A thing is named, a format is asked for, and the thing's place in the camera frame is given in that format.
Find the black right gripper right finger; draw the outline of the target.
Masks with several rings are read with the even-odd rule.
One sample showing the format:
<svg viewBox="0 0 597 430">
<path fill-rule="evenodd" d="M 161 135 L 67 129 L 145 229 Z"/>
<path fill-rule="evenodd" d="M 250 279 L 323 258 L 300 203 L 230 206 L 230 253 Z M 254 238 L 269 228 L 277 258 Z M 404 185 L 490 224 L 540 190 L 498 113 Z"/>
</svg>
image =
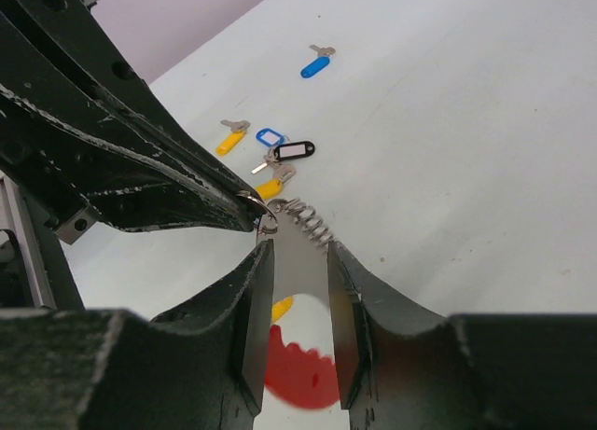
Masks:
<svg viewBox="0 0 597 430">
<path fill-rule="evenodd" d="M 592 429 L 596 318 L 588 313 L 441 316 L 327 256 L 340 405 L 353 429 Z"/>
</svg>

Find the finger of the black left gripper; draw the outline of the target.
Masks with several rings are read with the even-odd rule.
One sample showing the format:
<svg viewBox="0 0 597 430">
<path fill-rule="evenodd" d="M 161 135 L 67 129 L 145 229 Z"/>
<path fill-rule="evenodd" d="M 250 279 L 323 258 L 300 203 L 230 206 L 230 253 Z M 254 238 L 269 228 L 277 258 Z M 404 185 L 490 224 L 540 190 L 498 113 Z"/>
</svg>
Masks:
<svg viewBox="0 0 597 430">
<path fill-rule="evenodd" d="M 199 147 L 188 152 L 137 114 L 87 99 L 52 113 L 1 88 L 1 170 L 59 227 L 81 211 L 114 229 L 249 232 L 256 192 Z"/>
<path fill-rule="evenodd" d="M 206 200 L 252 189 L 180 127 L 82 0 L 1 0 L 1 97 Z"/>
</svg>

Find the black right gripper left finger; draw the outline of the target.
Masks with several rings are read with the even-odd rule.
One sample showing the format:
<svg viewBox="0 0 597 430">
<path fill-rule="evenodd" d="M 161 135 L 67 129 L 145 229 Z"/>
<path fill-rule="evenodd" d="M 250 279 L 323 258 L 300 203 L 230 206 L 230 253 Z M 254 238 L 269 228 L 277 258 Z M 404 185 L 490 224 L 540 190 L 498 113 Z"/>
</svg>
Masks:
<svg viewBox="0 0 597 430">
<path fill-rule="evenodd" d="M 250 429 L 262 407 L 274 245 L 145 320 L 126 310 L 1 312 L 5 429 Z"/>
</svg>

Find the red-handled metal key organizer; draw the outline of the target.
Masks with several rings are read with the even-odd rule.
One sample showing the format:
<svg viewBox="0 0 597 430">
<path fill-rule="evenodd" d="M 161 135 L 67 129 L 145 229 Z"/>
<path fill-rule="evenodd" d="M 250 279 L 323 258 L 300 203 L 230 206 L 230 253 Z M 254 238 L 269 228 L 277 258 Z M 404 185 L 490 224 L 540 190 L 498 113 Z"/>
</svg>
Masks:
<svg viewBox="0 0 597 430">
<path fill-rule="evenodd" d="M 265 386 L 296 409 L 327 409 L 339 401 L 329 325 L 327 250 L 333 233 L 314 207 L 299 199 L 269 202 L 257 241 L 274 243 L 272 305 L 293 297 L 291 309 L 271 324 Z"/>
</svg>

